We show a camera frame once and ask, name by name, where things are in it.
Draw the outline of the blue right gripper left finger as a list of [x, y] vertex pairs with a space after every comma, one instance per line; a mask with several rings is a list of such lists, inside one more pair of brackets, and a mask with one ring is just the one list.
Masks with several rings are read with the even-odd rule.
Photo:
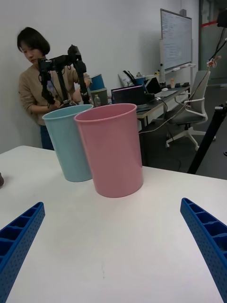
[[0, 231], [0, 302], [5, 303], [45, 217], [39, 202]]

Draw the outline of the person's left hand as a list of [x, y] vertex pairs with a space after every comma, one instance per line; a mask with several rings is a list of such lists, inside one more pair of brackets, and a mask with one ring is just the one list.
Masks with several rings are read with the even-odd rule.
[[76, 90], [72, 95], [72, 100], [75, 104], [79, 104], [82, 101], [80, 90]]

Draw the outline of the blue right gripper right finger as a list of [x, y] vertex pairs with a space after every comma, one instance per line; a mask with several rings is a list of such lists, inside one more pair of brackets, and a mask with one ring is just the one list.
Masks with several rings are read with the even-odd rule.
[[223, 302], [227, 302], [227, 226], [187, 198], [182, 199], [180, 212]]

